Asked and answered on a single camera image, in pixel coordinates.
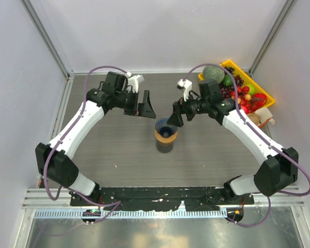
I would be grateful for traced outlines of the blue ribbed glass dripper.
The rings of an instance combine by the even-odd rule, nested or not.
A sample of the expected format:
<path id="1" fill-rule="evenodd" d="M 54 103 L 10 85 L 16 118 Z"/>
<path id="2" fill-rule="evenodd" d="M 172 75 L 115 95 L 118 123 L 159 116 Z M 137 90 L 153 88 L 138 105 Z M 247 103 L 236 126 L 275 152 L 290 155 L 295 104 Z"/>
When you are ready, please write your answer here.
<path id="1" fill-rule="evenodd" d="M 155 131 L 163 138 L 169 138 L 178 131 L 177 126 L 167 123 L 168 119 L 168 117 L 162 117 L 155 123 Z"/>

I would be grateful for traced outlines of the wooden ring dripper holder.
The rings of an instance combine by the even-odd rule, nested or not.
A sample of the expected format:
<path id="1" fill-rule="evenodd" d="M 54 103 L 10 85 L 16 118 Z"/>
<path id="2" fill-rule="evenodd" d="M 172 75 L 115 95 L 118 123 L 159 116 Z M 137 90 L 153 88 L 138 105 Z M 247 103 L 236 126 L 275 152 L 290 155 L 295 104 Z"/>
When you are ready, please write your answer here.
<path id="1" fill-rule="evenodd" d="M 154 134 L 155 134 L 157 141 L 162 144 L 173 143 L 178 136 L 178 132 L 172 132 L 169 130 L 165 130 L 164 132 L 155 131 Z"/>

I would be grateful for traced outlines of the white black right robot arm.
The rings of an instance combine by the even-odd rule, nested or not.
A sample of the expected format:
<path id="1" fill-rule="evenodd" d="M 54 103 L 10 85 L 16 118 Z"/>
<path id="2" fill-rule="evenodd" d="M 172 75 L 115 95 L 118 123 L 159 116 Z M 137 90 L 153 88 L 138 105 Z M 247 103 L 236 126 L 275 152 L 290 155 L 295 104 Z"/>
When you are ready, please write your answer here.
<path id="1" fill-rule="evenodd" d="M 260 165 L 255 174 L 238 176 L 225 183 L 223 197 L 228 203 L 236 203 L 247 193 L 259 192 L 270 197 L 297 180 L 298 168 L 294 162 L 298 160 L 298 153 L 295 149 L 285 149 L 264 134 L 233 99 L 223 98 L 215 80 L 204 80 L 198 86 L 196 94 L 191 81 L 178 81 L 177 87 L 183 96 L 173 103 L 168 125 L 182 127 L 183 115 L 191 121 L 197 114 L 207 114 L 232 132 Z"/>

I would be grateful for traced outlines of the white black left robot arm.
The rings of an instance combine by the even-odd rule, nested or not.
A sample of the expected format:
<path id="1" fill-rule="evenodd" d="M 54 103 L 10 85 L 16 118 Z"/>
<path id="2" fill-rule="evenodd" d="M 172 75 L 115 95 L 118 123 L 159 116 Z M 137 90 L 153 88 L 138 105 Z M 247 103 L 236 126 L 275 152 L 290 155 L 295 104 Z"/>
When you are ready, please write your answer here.
<path id="1" fill-rule="evenodd" d="M 138 88 L 143 81 L 140 74 L 109 72 L 98 88 L 89 90 L 86 100 L 61 132 L 48 144 L 37 145 L 38 171 L 43 178 L 81 193 L 86 204 L 96 205 L 100 199 L 98 185 L 84 176 L 72 159 L 82 140 L 108 111 L 118 108 L 129 116 L 156 117 L 149 91 L 144 91 L 143 101 L 138 102 Z"/>

